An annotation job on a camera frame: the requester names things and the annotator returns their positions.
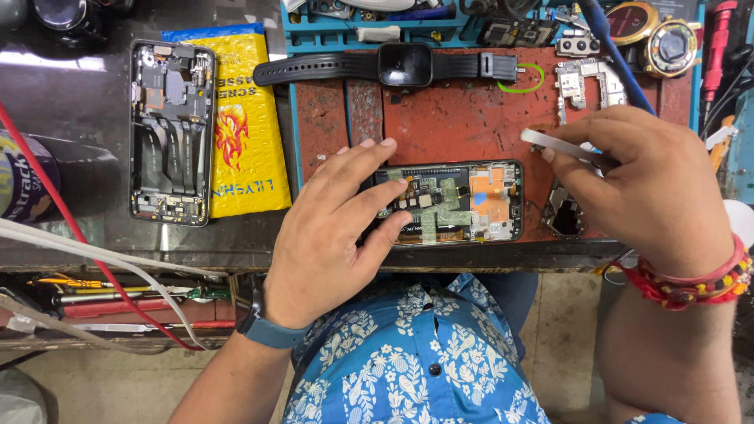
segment disassembled smartphone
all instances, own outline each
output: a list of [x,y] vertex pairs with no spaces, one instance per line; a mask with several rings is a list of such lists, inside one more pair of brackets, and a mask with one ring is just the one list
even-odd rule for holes
[[215,53],[136,40],[131,53],[130,215],[205,226],[215,115]]
[[552,230],[555,237],[574,240],[584,233],[582,213],[581,206],[556,178],[544,204],[541,222]]
[[396,248],[517,240],[523,233],[523,167],[515,160],[382,167],[368,189],[405,178],[406,192],[380,210],[371,231],[391,214],[414,216]]

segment left hand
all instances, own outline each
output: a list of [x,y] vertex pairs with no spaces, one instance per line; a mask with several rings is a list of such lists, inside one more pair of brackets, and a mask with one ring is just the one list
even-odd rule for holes
[[364,288],[376,275],[411,214],[396,212],[356,240],[377,212],[406,191],[406,180],[387,181],[357,195],[397,148],[388,138],[344,147],[304,185],[277,235],[265,280],[264,318],[283,327],[309,325]]

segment watch buckle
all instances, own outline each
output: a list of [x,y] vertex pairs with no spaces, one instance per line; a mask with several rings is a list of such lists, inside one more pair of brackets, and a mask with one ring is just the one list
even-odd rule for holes
[[479,53],[479,75],[492,78],[492,53]]

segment red wire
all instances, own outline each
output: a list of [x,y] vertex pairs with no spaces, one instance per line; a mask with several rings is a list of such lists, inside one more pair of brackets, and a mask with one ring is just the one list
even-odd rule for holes
[[[44,169],[39,164],[39,161],[37,161],[37,158],[34,156],[34,153],[29,148],[29,145],[26,144],[26,140],[23,138],[23,136],[18,131],[18,129],[16,129],[16,125],[11,120],[11,117],[9,116],[8,111],[5,110],[5,106],[2,104],[2,102],[0,102],[0,121],[2,121],[2,124],[5,126],[5,129],[7,129],[8,132],[11,133],[11,137],[13,137],[13,141],[15,141],[16,145],[21,149],[21,152],[26,157],[26,160],[29,161],[29,165],[37,173],[37,177],[39,177],[39,179],[42,181],[42,184],[44,184],[44,187],[47,189],[48,193],[50,193],[50,196],[55,202],[55,205],[60,210],[60,213],[63,214],[63,218],[66,219],[66,222],[71,227],[73,234],[76,236],[76,240],[80,241],[81,243],[89,244],[89,242],[87,241],[87,238],[84,236],[84,233],[81,232],[81,229],[78,227],[76,220],[73,218],[73,215],[71,215],[71,211],[68,210],[68,206],[66,206],[66,203],[63,201],[63,198],[60,197],[60,193],[58,193],[57,189],[55,189],[55,185],[50,180],[50,177],[48,177],[48,175],[44,172]],[[113,287],[115,287],[115,289],[117,290],[117,292],[120,293],[121,298],[123,299],[124,302],[126,302],[126,305],[128,305],[128,307],[131,308],[138,316],[140,316],[141,318],[143,318],[150,324],[157,327],[158,330],[162,331],[172,341],[178,343],[182,347],[189,350],[204,350],[198,346],[189,346],[188,344],[186,344],[186,342],[179,339],[178,336],[171,333],[162,324],[155,321],[154,318],[144,313],[144,311],[139,309],[139,307],[136,306],[133,300],[131,300],[131,298],[128,297],[128,295],[126,294],[126,291],[123,290],[123,286],[121,286],[121,283],[118,283],[118,280],[115,279],[115,276],[110,271],[110,268],[108,268],[105,263],[100,262],[99,260],[95,260],[94,263],[96,263],[96,265],[99,266],[100,270],[102,270],[102,273],[107,277],[108,281],[110,281]]]

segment green rubber band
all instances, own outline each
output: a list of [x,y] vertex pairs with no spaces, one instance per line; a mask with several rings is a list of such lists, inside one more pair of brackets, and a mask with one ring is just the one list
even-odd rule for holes
[[544,82],[544,71],[542,68],[536,64],[536,63],[519,63],[520,67],[522,68],[534,68],[539,71],[539,84],[532,88],[508,88],[505,87],[503,84],[501,84],[500,81],[498,81],[498,87],[500,87],[501,90],[505,91],[506,93],[529,93],[531,91],[536,90],[537,88],[542,86],[542,83]]

